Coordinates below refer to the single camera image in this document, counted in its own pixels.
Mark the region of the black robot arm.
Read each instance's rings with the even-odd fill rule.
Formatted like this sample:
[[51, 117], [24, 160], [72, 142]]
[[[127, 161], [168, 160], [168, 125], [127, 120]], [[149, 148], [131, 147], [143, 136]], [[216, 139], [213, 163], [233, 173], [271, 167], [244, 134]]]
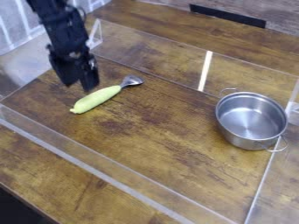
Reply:
[[49, 62], [68, 87], [80, 81], [88, 92], [99, 84], [99, 69], [89, 53], [89, 39], [80, 10], [67, 0], [25, 0], [44, 26], [51, 43]]

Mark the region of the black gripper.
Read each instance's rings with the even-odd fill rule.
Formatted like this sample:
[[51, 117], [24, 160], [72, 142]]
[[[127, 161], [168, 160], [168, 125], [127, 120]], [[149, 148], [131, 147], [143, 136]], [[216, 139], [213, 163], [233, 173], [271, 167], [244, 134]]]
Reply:
[[99, 69], [89, 54], [89, 36], [80, 13], [44, 11], [40, 21], [51, 40], [47, 45], [51, 66], [61, 83], [68, 87], [79, 80], [84, 91], [91, 91], [99, 85]]

